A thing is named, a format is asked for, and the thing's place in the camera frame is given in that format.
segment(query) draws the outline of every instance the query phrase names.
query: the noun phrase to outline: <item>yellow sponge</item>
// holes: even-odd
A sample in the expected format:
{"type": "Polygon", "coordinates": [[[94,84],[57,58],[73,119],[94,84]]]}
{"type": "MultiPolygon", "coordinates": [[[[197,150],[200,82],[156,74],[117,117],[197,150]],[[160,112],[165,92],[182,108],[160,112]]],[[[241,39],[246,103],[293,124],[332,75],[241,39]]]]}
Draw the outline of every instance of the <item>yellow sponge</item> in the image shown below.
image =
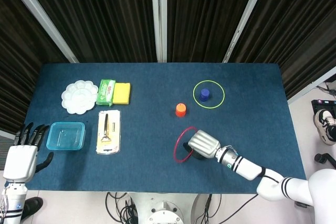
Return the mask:
{"type": "Polygon", "coordinates": [[[113,104],[129,104],[131,92],[130,83],[116,83],[113,92],[113,104]]]}

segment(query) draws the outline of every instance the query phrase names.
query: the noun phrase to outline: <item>shoe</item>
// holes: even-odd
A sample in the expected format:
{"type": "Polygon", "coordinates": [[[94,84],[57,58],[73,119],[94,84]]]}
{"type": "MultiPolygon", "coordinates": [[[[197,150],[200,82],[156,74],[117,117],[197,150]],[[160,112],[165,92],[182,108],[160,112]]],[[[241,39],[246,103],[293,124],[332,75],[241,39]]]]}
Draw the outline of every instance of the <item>shoe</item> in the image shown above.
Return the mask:
{"type": "Polygon", "coordinates": [[[25,201],[25,205],[23,206],[23,212],[21,216],[21,220],[28,218],[35,214],[40,208],[43,206],[43,199],[40,197],[33,197],[27,199],[25,201]]]}
{"type": "Polygon", "coordinates": [[[328,110],[319,110],[314,116],[314,124],[319,131],[322,142],[328,145],[336,143],[336,119],[328,110]]]}

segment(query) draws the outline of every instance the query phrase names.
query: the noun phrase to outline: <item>red hoop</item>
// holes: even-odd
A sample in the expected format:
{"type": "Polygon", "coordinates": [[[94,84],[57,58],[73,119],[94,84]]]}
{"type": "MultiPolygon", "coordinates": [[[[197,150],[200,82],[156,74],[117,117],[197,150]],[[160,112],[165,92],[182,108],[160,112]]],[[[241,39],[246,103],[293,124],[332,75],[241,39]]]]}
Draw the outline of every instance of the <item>red hoop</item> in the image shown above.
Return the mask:
{"type": "Polygon", "coordinates": [[[186,128],[182,134],[178,137],[177,141],[176,141],[176,144],[175,144],[175,147],[174,147],[174,151],[173,151],[173,158],[174,160],[177,162],[177,163],[183,163],[185,162],[188,158],[190,158],[190,156],[193,154],[194,150],[192,150],[184,159],[177,159],[176,158],[176,150],[177,150],[177,146],[178,146],[178,143],[180,142],[182,136],[189,130],[195,130],[197,132],[197,129],[196,127],[194,126],[190,126],[188,128],[186,128]]]}

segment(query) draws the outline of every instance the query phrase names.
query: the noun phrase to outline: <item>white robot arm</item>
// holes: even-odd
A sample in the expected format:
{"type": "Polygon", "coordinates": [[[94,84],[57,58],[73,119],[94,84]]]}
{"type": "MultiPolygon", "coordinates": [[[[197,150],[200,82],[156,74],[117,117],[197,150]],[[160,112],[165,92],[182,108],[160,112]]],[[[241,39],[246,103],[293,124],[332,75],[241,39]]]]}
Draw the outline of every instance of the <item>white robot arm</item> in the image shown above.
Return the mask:
{"type": "Polygon", "coordinates": [[[289,198],[314,206],[315,224],[335,223],[333,202],[336,199],[336,170],[319,170],[309,180],[284,178],[271,169],[243,158],[230,145],[221,147],[217,139],[201,130],[195,133],[188,145],[206,158],[216,158],[219,163],[247,180],[261,177],[257,193],[262,198],[270,201],[289,198]]]}
{"type": "Polygon", "coordinates": [[[46,168],[54,156],[51,152],[42,164],[36,165],[38,150],[49,126],[36,127],[29,138],[32,126],[32,123],[27,127],[23,126],[16,133],[14,145],[9,148],[7,154],[3,176],[9,184],[2,192],[0,224],[20,223],[28,191],[25,183],[30,181],[35,173],[46,168]]]}

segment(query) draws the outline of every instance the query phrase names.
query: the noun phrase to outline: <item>yellow-green hoop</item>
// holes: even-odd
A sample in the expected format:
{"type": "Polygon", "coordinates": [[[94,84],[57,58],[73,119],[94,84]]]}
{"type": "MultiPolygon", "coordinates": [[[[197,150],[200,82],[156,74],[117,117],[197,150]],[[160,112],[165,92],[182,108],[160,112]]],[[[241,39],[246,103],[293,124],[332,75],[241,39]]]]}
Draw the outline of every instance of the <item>yellow-green hoop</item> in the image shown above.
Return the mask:
{"type": "Polygon", "coordinates": [[[204,81],[200,81],[200,82],[199,82],[198,84],[196,84],[196,86],[194,87],[193,97],[194,97],[195,102],[196,102],[199,106],[201,106],[201,107],[203,107],[203,108],[205,108],[205,109],[215,109],[215,108],[221,106],[222,103],[224,102],[224,99],[225,99],[225,92],[224,92],[223,87],[222,87],[218,82],[215,82],[215,81],[212,81],[212,80],[204,80],[204,81]],[[200,84],[203,83],[203,82],[212,82],[212,83],[214,83],[214,84],[217,84],[217,85],[221,88],[221,90],[222,90],[222,92],[223,92],[223,99],[222,99],[222,101],[221,101],[218,105],[216,105],[216,106],[214,106],[214,107],[207,107],[207,106],[201,105],[201,104],[196,100],[196,97],[195,97],[195,90],[196,90],[197,86],[200,85],[200,84]]]}

